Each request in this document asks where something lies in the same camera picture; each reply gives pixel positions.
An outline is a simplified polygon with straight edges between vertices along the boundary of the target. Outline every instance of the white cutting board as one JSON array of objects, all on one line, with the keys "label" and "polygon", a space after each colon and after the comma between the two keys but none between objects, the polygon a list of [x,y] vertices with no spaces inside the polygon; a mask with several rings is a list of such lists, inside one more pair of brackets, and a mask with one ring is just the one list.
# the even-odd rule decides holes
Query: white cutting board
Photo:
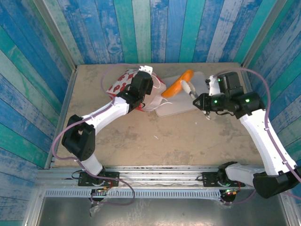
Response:
[{"label": "white cutting board", "polygon": [[[180,75],[169,77],[162,79],[162,81],[166,84],[166,87],[170,87],[178,78]],[[205,75],[202,72],[194,72],[194,75],[192,79],[190,80],[193,86],[196,89],[196,93],[198,95],[202,93],[209,93],[209,89],[206,85],[205,82]],[[183,112],[188,112],[197,109],[193,104],[192,104],[192,98],[182,90],[180,93],[177,95],[167,98],[167,100],[173,104],[165,104],[156,109],[156,114],[160,117],[164,116],[169,116],[173,114],[179,114]]]}]

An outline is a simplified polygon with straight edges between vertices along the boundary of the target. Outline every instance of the orange object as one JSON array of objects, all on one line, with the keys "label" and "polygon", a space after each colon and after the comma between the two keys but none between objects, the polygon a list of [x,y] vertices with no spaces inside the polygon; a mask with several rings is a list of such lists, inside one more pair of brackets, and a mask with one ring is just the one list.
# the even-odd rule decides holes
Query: orange object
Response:
[{"label": "orange object", "polygon": [[189,82],[192,79],[192,77],[193,77],[193,70],[188,69],[167,90],[165,90],[161,94],[161,96],[164,98],[170,98],[173,97],[174,95],[177,95],[183,89],[181,85],[181,81],[185,80],[186,82]]}]

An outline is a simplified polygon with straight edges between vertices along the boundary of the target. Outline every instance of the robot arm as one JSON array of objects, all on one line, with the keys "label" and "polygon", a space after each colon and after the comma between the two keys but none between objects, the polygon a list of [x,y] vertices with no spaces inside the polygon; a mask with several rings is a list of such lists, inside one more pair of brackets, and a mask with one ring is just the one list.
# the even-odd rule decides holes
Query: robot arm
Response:
[{"label": "robot arm", "polygon": [[[264,125],[265,106],[255,92],[244,93],[237,73],[227,73],[207,81],[209,94],[203,93],[193,101],[193,104],[207,113],[214,111],[228,111],[235,115],[247,129],[254,141],[263,161],[264,168],[242,166],[237,162],[229,162],[219,167],[220,181],[240,181],[255,187],[264,198],[269,198],[280,192],[295,187],[297,179],[283,163],[279,153],[272,144]],[[301,174],[301,167],[284,149],[272,125],[269,130],[285,156],[288,164],[297,174]]]},{"label": "robot arm", "polygon": [[93,175],[99,175],[103,166],[94,155],[95,136],[98,132],[115,119],[130,113],[143,102],[145,95],[150,95],[153,81],[151,78],[152,68],[141,67],[131,84],[117,94],[114,101],[99,108],[91,114],[79,117],[73,115],[68,125],[92,117],[64,133],[62,145],[74,154],[82,165]]}]

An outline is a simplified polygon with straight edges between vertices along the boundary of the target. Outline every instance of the wooden wall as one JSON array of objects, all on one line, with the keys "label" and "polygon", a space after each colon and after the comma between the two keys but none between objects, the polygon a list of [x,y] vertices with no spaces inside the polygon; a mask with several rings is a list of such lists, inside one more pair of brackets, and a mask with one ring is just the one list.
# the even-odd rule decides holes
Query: wooden wall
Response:
[{"label": "wooden wall", "polygon": [[[269,118],[294,160],[301,159],[301,1],[288,0],[249,65],[267,80],[271,91]],[[249,76],[265,103],[262,83]]]},{"label": "wooden wall", "polygon": [[0,1],[0,225],[21,225],[71,69],[32,0]]},{"label": "wooden wall", "polygon": [[44,0],[75,63],[242,62],[276,0]]}]

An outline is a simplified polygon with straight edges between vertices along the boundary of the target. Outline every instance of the red and white bag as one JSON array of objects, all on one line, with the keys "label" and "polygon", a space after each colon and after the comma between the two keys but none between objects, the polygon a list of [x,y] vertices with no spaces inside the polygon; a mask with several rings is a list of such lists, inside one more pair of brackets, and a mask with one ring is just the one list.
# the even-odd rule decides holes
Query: red and white bag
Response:
[{"label": "red and white bag", "polygon": [[[127,69],[126,72],[124,72],[124,74],[121,75],[119,79],[117,79],[117,81],[114,82],[114,84],[106,92],[112,94],[113,96],[116,96],[125,88],[127,84],[131,83],[132,78],[135,77],[138,71],[139,70],[137,69]],[[154,72],[152,73],[151,77],[154,82],[151,94],[145,95],[143,101],[145,105],[140,104],[139,107],[136,108],[137,110],[143,112],[151,112],[159,107],[163,99],[161,94],[166,90],[166,85]]]}]

